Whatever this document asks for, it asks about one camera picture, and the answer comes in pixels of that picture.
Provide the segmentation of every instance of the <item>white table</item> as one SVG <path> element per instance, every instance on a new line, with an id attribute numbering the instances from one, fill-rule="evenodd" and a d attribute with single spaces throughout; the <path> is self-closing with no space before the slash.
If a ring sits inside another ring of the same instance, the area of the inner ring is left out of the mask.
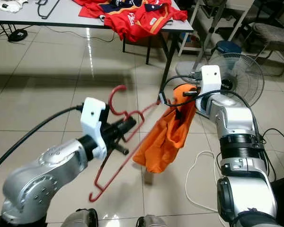
<path id="1" fill-rule="evenodd" d="M 178 9 L 178 6 L 172 0 L 172 4 Z M 41 7 L 40 13 L 47 15 L 56 0 L 50 0 Z M 81 6 L 72 0 L 60 0 L 56 8 L 48 19 L 42 19 L 37 14 L 37 5 L 35 0 L 29 0 L 29 3 L 24 3 L 23 8 L 17 13 L 9 13 L 0 10 L 0 24 L 13 25 L 39 25 L 39 26 L 65 26 L 65 27 L 88 27 L 88 28 L 103 28 L 110 29 L 104 26 L 104 23 L 97 18 L 79 17 Z M 184 22 L 174 20 L 172 25 L 165 25 L 161 31 L 170 32 L 173 35 L 170 50 L 167 55 L 167 62 L 163 73 L 162 84 L 164 84 L 170 63 L 175 52 L 179 34 L 182 32 L 193 32 L 193 28 L 186 20 Z"/>
<path id="2" fill-rule="evenodd" d="M 241 23 L 243 21 L 243 19 L 245 18 L 247 12 L 249 11 L 251 5 L 253 4 L 254 0 L 228 0 L 226 3 L 226 8 L 228 9 L 238 9 L 238 10 L 242 10 L 243 13 L 240 17 L 240 19 L 238 20 L 236 26 L 234 27 L 231 35 L 228 38 L 228 41 L 231 41 L 232 38 L 234 37 L 234 35 L 236 34 L 238 28 L 241 26 Z M 198 13 L 199 7 L 200 5 L 205 5 L 203 0 L 197 0 L 196 5 L 195 5 L 195 9 L 193 11 L 192 17 L 189 21 L 190 25 L 193 24 L 195 17 Z M 189 33 L 186 33 L 184 36 L 184 39 L 181 43 L 181 47 L 178 53 L 178 56 L 180 57 L 182 54 L 183 50 L 188 50 L 188 51 L 199 51 L 201 50 L 201 48 L 195 48 L 195 47 L 185 47 L 185 43 L 187 41 Z"/>

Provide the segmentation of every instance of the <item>gray chair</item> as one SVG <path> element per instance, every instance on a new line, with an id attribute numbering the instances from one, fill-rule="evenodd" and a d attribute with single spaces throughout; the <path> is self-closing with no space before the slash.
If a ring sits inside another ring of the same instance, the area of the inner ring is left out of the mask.
<path id="1" fill-rule="evenodd" d="M 265 50 L 270 50 L 270 53 L 265 57 L 265 60 L 270 57 L 273 51 L 284 52 L 284 28 L 255 23 L 252 28 L 252 33 L 264 43 L 263 49 L 255 56 L 255 60 Z"/>

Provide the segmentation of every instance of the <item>red jersey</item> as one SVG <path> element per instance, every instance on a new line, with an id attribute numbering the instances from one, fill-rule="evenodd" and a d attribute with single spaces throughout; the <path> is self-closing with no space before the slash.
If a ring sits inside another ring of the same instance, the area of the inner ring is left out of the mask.
<path id="1" fill-rule="evenodd" d="M 155 35 L 171 18 L 186 20 L 187 12 L 173 8 L 171 0 L 74 0 L 82 5 L 81 17 L 105 16 L 104 25 L 135 42 Z"/>

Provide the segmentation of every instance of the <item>white cable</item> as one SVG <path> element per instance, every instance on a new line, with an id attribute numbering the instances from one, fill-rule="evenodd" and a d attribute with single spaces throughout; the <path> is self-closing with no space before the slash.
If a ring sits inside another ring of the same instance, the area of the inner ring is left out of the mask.
<path id="1" fill-rule="evenodd" d="M 202 205 L 202 204 L 200 204 L 200 203 L 198 203 L 198 202 L 196 202 L 196 201 L 193 201 L 193 200 L 190 198 L 190 196 L 188 195 L 188 193 L 187 193 L 187 180 L 188 180 L 189 173 L 190 173 L 190 171 L 195 167 L 199 156 L 202 155 L 202 154 L 210 154 L 210 155 L 213 157 L 213 177 L 214 177 L 214 182 L 215 182 L 215 184 L 217 184 L 217 180 L 216 180 L 216 166 L 215 166 L 215 163 L 216 163 L 216 156 L 214 155 L 214 153 L 213 153 L 212 151 L 204 150 L 204 151 L 201 151 L 199 154 L 197 154 L 197 156 L 195 157 L 195 162 L 192 164 L 192 166 L 189 168 L 189 170 L 188 170 L 188 172 L 187 172 L 187 174 L 186 174 L 186 178 L 185 178 L 185 194 L 186 194 L 186 197 L 188 198 L 188 200 L 189 200 L 192 204 L 197 205 L 197 206 L 200 206 L 200 207 L 203 207 L 203 208 L 205 208 L 205 209 L 207 209 L 207 210 L 211 210 L 211 211 L 213 211 L 213 212 L 218 212 L 218 210 L 216 210 L 216 209 L 214 209 L 214 208 L 210 208 L 210 207 L 207 207 L 207 206 L 205 206 L 205 205 Z M 219 214 L 218 214 L 218 217 L 219 217 L 219 221 L 221 222 L 221 224 L 222 224 L 224 227 L 226 227 L 225 224 L 223 223 L 223 221 L 222 221 L 222 219 L 221 219 L 221 217 L 220 217 Z"/>

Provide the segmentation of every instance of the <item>tile floor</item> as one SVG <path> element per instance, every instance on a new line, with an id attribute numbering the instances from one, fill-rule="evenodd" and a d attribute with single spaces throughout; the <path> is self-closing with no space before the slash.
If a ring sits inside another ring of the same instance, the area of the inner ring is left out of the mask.
<path id="1" fill-rule="evenodd" d="M 79 35 L 112 38 L 110 30 L 60 28 Z M 70 33 L 56 33 L 46 27 L 28 29 L 29 36 L 19 44 L 11 44 L 0 37 L 0 156 L 26 131 L 47 116 L 72 105 L 87 96 L 106 101 L 109 92 L 118 84 L 128 90 L 117 94 L 118 109 L 142 109 L 157 97 L 165 57 L 161 50 L 151 51 L 150 65 L 145 65 L 146 48 L 126 46 L 118 37 L 110 43 L 84 39 Z M 169 76 L 175 75 L 178 61 L 194 60 L 182 55 L 173 59 Z M 165 111 L 158 106 L 147 113 L 147 121 L 140 133 L 126 146 L 133 149 Z M 265 77 L 265 90 L 253 106 L 261 130 L 276 127 L 284 132 L 284 76 Z M 65 114 L 43 127 L 19 147 L 0 167 L 0 209 L 3 202 L 2 184 L 13 169 L 38 157 L 48 147 L 81 136 L 80 114 Z M 272 131 L 267 135 L 266 149 L 276 168 L 278 178 L 284 177 L 284 140 Z M 184 195 L 184 181 L 188 168 L 197 153 L 211 149 L 219 152 L 215 126 L 195 116 L 185 147 L 167 170 L 155 175 L 153 185 L 143 184 L 140 166 L 130 162 L 96 203 L 89 203 L 90 192 L 97 192 L 93 179 L 99 160 L 90 162 L 88 169 L 63 187 L 52 200 L 47 221 L 58 227 L 77 208 L 97 209 L 100 225 L 106 227 L 134 226 L 137 218 L 146 214 L 162 216 L 169 226 L 221 226 L 217 214 L 196 207 Z M 114 153 L 101 182 L 110 176 L 124 157 Z M 216 207 L 213 170 L 209 157 L 200 157 L 196 170 L 190 175 L 190 195 L 200 203 Z"/>

